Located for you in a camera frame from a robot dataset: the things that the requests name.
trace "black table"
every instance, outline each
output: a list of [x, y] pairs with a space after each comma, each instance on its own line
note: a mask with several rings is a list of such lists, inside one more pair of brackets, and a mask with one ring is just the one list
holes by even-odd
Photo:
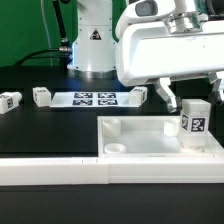
[[[149, 86], [139, 108], [38, 108], [33, 87], [59, 91], [117, 91], [113, 80], [81, 80], [59, 67], [0, 68], [0, 92], [19, 91], [20, 106], [0, 115], [0, 157], [97, 156], [97, 116], [168, 115]], [[182, 98], [207, 99], [207, 80], [172, 84]], [[210, 131], [224, 145], [224, 107], [213, 107]], [[129, 184], [0, 187], [0, 223], [178, 223], [224, 222], [223, 184]]]

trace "white block with marker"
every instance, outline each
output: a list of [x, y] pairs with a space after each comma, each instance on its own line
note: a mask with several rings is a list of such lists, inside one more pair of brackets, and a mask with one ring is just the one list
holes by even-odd
[[129, 93], [129, 104], [142, 105], [147, 100], [148, 88], [136, 86]]
[[19, 92], [5, 92], [0, 95], [0, 114], [5, 114], [8, 111], [19, 106], [19, 101], [22, 99], [22, 94]]
[[46, 87], [33, 88], [33, 100], [38, 107], [49, 107], [51, 105], [51, 93]]
[[205, 147], [211, 104], [200, 99], [185, 99], [182, 104], [180, 142], [185, 147]]

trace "white mat with markers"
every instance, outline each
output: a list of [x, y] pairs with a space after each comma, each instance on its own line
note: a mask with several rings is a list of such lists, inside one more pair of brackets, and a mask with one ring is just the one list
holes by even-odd
[[58, 92], [51, 107], [139, 107], [129, 103], [129, 92]]

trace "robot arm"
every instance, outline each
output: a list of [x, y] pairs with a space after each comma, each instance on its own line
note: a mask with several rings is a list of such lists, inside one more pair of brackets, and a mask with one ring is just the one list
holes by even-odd
[[[129, 5], [118, 23], [116, 63], [120, 82], [126, 86], [154, 84], [169, 112], [175, 112], [181, 108], [181, 100], [169, 89], [170, 83], [208, 77], [214, 85], [215, 103], [224, 102], [224, 22], [201, 22], [194, 0], [169, 1], [176, 8], [168, 16], [169, 10], [161, 14], [160, 21], [156, 15], [137, 18], [133, 6], [143, 2], [148, 1]], [[160, 12], [160, 1], [155, 2]]]

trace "white platform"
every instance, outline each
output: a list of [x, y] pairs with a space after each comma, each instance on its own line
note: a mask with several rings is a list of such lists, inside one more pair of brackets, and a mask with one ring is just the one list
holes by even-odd
[[[98, 117], [98, 157], [1, 159], [0, 185], [224, 183], [224, 149], [211, 134], [203, 152], [183, 150], [162, 131], [173, 117], [116, 117], [115, 138], [103, 135], [108, 118], [114, 117]], [[127, 152], [104, 153], [109, 143], [124, 144]]]

